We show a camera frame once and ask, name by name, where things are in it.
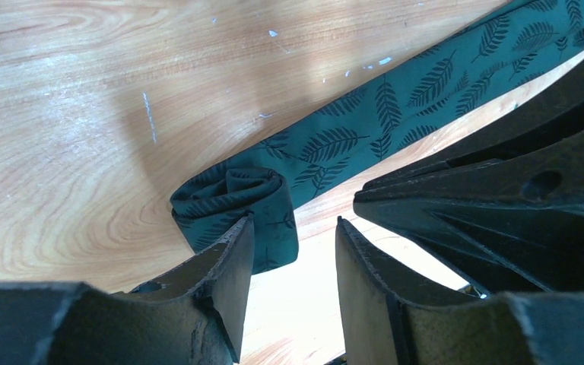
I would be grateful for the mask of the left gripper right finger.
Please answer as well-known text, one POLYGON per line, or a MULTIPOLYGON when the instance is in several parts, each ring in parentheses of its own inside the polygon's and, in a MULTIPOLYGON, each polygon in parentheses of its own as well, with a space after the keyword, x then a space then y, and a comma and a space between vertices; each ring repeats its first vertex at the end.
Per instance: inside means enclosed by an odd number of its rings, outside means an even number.
POLYGON ((584 292, 473 297, 417 273, 344 218, 335 263, 350 364, 584 364, 584 292))

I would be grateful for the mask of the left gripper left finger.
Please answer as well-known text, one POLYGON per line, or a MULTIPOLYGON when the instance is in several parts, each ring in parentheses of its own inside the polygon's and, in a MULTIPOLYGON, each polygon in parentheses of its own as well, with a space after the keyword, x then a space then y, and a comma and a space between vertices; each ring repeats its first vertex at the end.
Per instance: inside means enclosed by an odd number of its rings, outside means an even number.
POLYGON ((252 217, 128 293, 0 281, 0 364, 232 364, 240 359, 252 217))

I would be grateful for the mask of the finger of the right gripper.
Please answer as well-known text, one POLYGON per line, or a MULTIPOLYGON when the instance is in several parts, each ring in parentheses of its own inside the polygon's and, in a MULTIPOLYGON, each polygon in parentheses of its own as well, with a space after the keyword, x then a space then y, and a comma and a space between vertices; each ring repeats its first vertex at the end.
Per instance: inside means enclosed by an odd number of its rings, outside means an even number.
POLYGON ((584 61, 521 107, 447 148, 367 182, 365 189, 511 160, 584 130, 584 61))
POLYGON ((486 292, 584 291, 584 120, 490 132, 367 183, 356 214, 486 292))

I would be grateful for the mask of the dark green leaf tie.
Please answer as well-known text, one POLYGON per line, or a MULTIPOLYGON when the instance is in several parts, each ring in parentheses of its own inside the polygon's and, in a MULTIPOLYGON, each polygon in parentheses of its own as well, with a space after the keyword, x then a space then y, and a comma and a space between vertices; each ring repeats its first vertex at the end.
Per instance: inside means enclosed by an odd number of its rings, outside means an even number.
POLYGON ((584 1, 510 2, 194 176, 173 219, 200 252, 251 213, 253 272, 288 265, 296 208, 583 50, 584 1))

